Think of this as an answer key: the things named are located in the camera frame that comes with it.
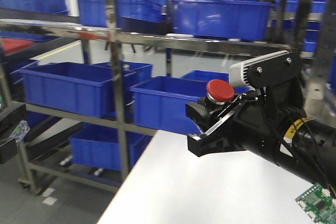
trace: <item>circuit board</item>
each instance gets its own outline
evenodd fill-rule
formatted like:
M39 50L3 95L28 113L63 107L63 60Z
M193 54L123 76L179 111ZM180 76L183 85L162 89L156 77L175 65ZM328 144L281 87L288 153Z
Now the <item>circuit board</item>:
M316 224L336 224L336 199L320 184L310 187L295 201Z

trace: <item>floor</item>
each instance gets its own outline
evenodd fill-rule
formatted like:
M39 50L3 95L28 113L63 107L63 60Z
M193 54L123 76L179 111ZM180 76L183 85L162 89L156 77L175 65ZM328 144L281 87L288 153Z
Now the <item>floor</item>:
M104 42L91 41L90 45L93 63L109 61L110 55L104 50ZM137 52L134 54L130 45L123 45L126 61L152 63L153 76L165 75L164 51L153 48L144 51L141 46L136 46L135 49ZM82 62L81 46L79 42L74 42L36 58L40 60L40 64ZM238 60L241 59L233 59L232 56L205 56L199 52L188 56L173 54L172 76L180 77L195 69L228 72L229 66ZM46 197L24 191L17 182L19 177L17 157L0 165L1 224L96 223L113 198L113 193L58 178L50 185L54 189L50 196L57 200L48 205L44 202Z

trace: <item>black device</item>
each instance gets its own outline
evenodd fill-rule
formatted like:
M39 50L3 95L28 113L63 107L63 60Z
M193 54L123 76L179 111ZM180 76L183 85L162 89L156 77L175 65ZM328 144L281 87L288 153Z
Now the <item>black device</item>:
M186 105L203 131L187 136L189 151L200 157L249 150L335 194L336 129L306 118L301 65L298 54L282 51L231 67L230 78L255 88L243 94L209 82L207 96Z

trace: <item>white table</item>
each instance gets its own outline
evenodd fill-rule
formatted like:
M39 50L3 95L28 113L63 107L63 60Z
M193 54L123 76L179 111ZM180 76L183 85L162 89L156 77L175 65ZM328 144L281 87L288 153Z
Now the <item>white table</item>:
M196 157L158 131L98 224L312 224L295 202L310 186L251 152Z

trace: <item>emergency stop button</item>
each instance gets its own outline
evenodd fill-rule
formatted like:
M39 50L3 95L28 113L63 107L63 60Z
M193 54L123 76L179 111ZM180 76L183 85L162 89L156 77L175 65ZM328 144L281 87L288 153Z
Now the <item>emergency stop button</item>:
M211 80L206 85L206 90L208 99L216 104L232 101L235 97L235 89L223 80Z

